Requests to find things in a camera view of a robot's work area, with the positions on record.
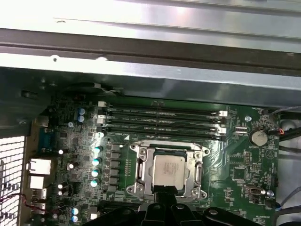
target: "mesh vent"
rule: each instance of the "mesh vent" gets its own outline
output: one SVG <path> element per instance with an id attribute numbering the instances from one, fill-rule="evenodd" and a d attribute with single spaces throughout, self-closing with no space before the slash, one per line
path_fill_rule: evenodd
<path id="1" fill-rule="evenodd" d="M 0 197 L 21 191 L 25 137 L 0 139 Z M 20 197 L 0 203 L 0 226 L 16 226 Z"/>

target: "cpu socket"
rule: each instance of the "cpu socket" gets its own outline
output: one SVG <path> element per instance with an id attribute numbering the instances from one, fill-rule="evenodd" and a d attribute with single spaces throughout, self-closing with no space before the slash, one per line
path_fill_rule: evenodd
<path id="1" fill-rule="evenodd" d="M 127 193 L 140 199 L 153 200 L 154 186 L 175 186 L 179 202 L 202 200 L 203 157 L 208 148 L 194 143 L 142 140 L 130 145 L 137 153 L 135 183 Z"/>

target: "sata port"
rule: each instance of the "sata port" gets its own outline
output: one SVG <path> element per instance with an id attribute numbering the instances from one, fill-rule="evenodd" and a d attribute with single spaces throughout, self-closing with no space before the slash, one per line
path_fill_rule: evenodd
<path id="1" fill-rule="evenodd" d="M 260 187 L 256 187 L 254 185 L 245 185 L 246 190 L 249 194 L 252 195 L 260 195 L 264 193 L 264 190 Z"/>

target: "cable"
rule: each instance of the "cable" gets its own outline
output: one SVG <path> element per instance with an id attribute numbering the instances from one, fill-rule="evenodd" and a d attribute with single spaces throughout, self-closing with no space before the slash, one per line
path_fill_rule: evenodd
<path id="1" fill-rule="evenodd" d="M 301 127 L 298 127 L 295 129 L 290 129 L 285 131 L 285 134 L 280 136 L 279 141 L 290 140 L 300 136 L 301 136 Z"/>
<path id="2" fill-rule="evenodd" d="M 299 191 L 301 191 L 301 186 L 297 187 L 295 190 L 293 190 L 285 199 L 283 199 L 283 201 L 280 203 L 280 206 L 283 207 L 284 204 L 286 204 L 286 202 L 292 198 L 295 194 L 297 194 Z"/>
<path id="3" fill-rule="evenodd" d="M 272 216 L 272 226 L 277 225 L 277 219 L 281 215 L 292 214 L 292 213 L 301 213 L 301 206 L 293 206 L 293 207 L 276 211 Z"/>
<path id="4" fill-rule="evenodd" d="M 299 149 L 299 148 L 279 146 L 279 150 L 284 151 L 284 152 L 301 154 L 301 149 Z"/>
<path id="5" fill-rule="evenodd" d="M 42 208 L 40 208 L 40 207 L 36 207 L 36 206 L 27 204 L 27 198 L 26 198 L 26 195 L 23 194 L 23 193 L 14 193 L 14 194 L 8 195 L 8 196 L 5 197 L 5 198 L 0 198 L 0 204 L 1 204 L 2 202 L 4 202 L 5 200 L 10 199 L 10 198 L 12 198 L 12 197 L 14 197 L 14 196 L 17 196 L 17 195 L 19 195 L 19 196 L 21 197 L 22 203 L 23 203 L 26 207 L 30 208 L 31 210 L 40 210 L 40 211 L 43 211 L 43 212 L 45 212 L 45 213 L 48 213 L 45 209 L 42 209 Z M 62 207 L 59 207 L 58 209 L 55 209 L 55 210 L 51 211 L 51 213 L 57 213 L 57 211 L 60 210 L 60 208 L 62 208 Z"/>
<path id="6" fill-rule="evenodd" d="M 301 108 L 301 106 L 291 106 L 291 107 L 284 107 L 284 108 L 277 109 L 277 110 L 273 111 L 271 114 L 269 114 L 269 120 L 271 121 L 271 123 L 273 123 L 273 125 L 278 130 L 280 130 L 280 127 L 277 124 L 276 119 L 274 117 L 275 114 L 280 113 L 280 112 L 290 111 L 290 110 L 296 110 L 296 109 L 299 109 L 299 108 Z"/>

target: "metal panel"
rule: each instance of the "metal panel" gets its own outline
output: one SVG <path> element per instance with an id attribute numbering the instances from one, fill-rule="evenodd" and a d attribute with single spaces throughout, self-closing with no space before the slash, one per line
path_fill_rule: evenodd
<path id="1" fill-rule="evenodd" d="M 52 6 L 39 20 L 13 18 L 8 24 L 5 18 L 0 27 L 301 53 L 297 1 L 111 0 L 72 3 L 72 10 L 68 2 Z"/>
<path id="2" fill-rule="evenodd" d="M 0 66 L 34 69 L 16 69 L 10 75 L 46 81 L 46 89 L 98 82 L 129 96 L 275 107 L 300 104 L 301 80 L 292 76 L 15 54 L 0 54 Z"/>
<path id="3" fill-rule="evenodd" d="M 0 29 L 0 52 L 299 76 L 301 54 L 212 45 Z"/>

